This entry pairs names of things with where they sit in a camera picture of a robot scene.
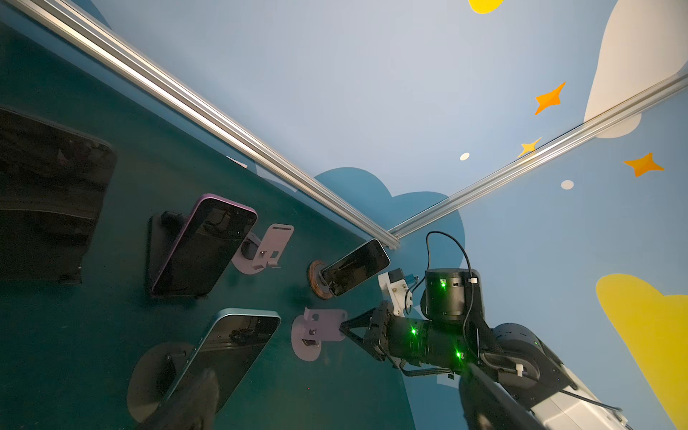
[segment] wooden round phone stand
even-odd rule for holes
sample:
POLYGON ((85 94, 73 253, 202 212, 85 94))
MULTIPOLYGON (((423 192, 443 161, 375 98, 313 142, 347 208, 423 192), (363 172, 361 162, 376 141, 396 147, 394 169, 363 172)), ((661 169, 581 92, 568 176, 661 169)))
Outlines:
POLYGON ((310 289, 315 295, 322 300, 327 300, 332 298, 332 293, 320 276, 320 271, 324 268, 325 263, 322 261, 313 261, 308 267, 308 281, 310 282, 310 289))

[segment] yellow cloud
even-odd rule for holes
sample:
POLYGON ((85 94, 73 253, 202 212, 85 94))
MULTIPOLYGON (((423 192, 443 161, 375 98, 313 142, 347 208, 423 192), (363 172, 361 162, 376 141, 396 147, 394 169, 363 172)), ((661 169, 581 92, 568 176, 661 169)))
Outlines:
POLYGON ((497 9, 504 0, 469 0, 473 11, 479 14, 488 14, 497 9))
POLYGON ((663 296, 631 275, 597 282, 597 298, 678 430, 688 430, 688 296, 663 296))

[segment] orange star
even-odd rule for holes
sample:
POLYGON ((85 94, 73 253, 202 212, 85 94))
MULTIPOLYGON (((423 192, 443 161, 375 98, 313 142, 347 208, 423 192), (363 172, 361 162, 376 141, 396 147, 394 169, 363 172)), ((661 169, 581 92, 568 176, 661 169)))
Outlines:
POLYGON ((521 152, 516 158, 521 158, 523 155, 526 155, 529 152, 533 152, 535 150, 535 145, 540 141, 540 139, 534 141, 533 143, 521 143, 521 146, 523 147, 523 152, 521 152))
POLYGON ((558 105, 561 103, 561 100, 559 100, 559 93, 564 85, 566 85, 566 82, 558 86, 557 89, 551 93, 542 94, 541 96, 535 98, 535 100, 537 100, 537 102, 540 104, 540 106, 537 108, 537 112, 535 112, 535 115, 547 109, 549 106, 558 105))
POLYGON ((647 154, 645 157, 637 160, 624 161, 624 163, 628 164, 636 171, 636 178, 651 170, 664 170, 664 167, 656 164, 652 160, 652 152, 647 154))

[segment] robotic arm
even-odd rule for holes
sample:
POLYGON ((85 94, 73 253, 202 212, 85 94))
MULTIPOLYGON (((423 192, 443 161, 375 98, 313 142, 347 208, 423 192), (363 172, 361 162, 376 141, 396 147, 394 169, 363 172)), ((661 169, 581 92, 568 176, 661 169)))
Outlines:
POLYGON ((393 305, 383 301, 343 322, 340 331, 405 376, 463 375, 461 401, 472 429, 630 428, 619 408, 596 401, 529 329, 514 323, 489 328, 476 271, 432 269, 425 281, 420 309, 427 320, 395 315, 393 305), (365 328, 364 335, 355 328, 365 328), (408 364, 435 367, 408 370, 408 364))

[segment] blue cloud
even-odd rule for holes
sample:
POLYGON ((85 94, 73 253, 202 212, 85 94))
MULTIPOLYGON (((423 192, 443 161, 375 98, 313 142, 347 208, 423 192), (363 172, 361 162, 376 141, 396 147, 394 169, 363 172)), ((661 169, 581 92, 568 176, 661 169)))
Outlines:
MULTIPOLYGON (((352 167, 332 169, 316 176, 316 179, 385 228, 391 228, 446 198, 446 195, 428 191, 392 197, 387 187, 375 175, 352 167)), ((430 230, 444 231, 465 245, 464 225, 456 211, 435 221, 431 227, 421 228, 404 237, 401 249, 388 252, 391 259, 390 268, 400 267, 407 275, 413 273, 422 277, 427 267, 425 235, 430 230)), ((431 267, 461 265, 461 252, 450 239, 433 235, 430 247, 431 267)), ((422 291, 423 287, 416 291, 414 304, 419 304, 422 291)), ((411 311, 411 317, 421 318, 415 310, 411 311)), ((418 430, 445 426, 452 429, 466 428, 456 388, 437 384, 436 376, 404 377, 404 384, 413 421, 418 430)))
POLYGON ((91 0, 72 0, 77 6, 80 8, 84 9, 86 13, 94 17, 95 19, 99 20, 101 23, 105 24, 108 28, 110 27, 110 24, 107 23, 105 20, 105 17, 103 14, 100 13, 100 10, 96 7, 96 5, 93 4, 91 0))

